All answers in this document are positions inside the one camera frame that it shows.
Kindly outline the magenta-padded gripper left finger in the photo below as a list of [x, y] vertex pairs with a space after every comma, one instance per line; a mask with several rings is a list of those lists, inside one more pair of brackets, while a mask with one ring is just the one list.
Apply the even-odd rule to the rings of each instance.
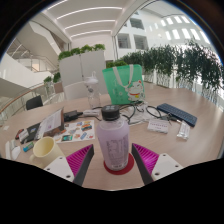
[[44, 170], [81, 186], [93, 155], [94, 146], [90, 144], [67, 157], [57, 157]]

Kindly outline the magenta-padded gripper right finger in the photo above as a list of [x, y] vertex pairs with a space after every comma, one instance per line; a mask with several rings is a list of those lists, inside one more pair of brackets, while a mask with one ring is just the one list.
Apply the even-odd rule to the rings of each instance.
[[141, 145], [132, 144], [132, 155], [145, 185], [164, 178], [183, 168], [167, 153], [157, 154]]

